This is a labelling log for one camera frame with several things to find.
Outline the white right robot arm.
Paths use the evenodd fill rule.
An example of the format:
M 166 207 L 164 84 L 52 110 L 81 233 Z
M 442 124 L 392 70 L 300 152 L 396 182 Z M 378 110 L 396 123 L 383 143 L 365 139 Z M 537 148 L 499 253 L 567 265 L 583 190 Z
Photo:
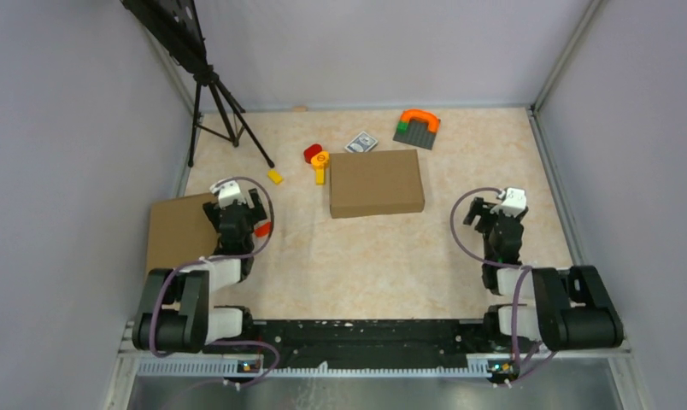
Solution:
M 554 351 L 619 347 L 624 327 L 594 266 L 523 270 L 525 214 L 476 197 L 463 220 L 483 238 L 484 287 L 510 300 L 485 313 L 484 345 L 504 352 L 519 337 Z

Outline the large cardboard box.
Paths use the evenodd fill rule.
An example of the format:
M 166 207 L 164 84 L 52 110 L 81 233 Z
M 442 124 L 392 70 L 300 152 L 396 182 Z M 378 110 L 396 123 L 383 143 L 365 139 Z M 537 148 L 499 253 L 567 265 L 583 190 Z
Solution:
M 333 219 L 421 213 L 425 204 L 417 150 L 331 156 L 329 210 Z

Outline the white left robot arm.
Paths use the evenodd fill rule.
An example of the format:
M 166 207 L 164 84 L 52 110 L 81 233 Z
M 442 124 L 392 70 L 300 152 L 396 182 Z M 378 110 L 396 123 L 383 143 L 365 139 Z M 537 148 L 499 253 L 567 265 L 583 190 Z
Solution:
M 258 225 L 269 216 L 256 188 L 235 182 L 211 193 L 154 204 L 144 288 L 132 344 L 159 354 L 198 353 L 219 339 L 235 353 L 250 350 L 255 330 L 245 307 L 214 307 L 213 293 L 251 273 Z

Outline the yellow rectangular block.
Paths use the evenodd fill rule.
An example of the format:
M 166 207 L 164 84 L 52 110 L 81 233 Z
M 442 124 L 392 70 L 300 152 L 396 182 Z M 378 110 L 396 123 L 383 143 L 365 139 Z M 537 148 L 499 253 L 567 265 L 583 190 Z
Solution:
M 267 176 L 276 185 L 280 185 L 284 181 L 283 176 L 275 169 L 269 169 Z

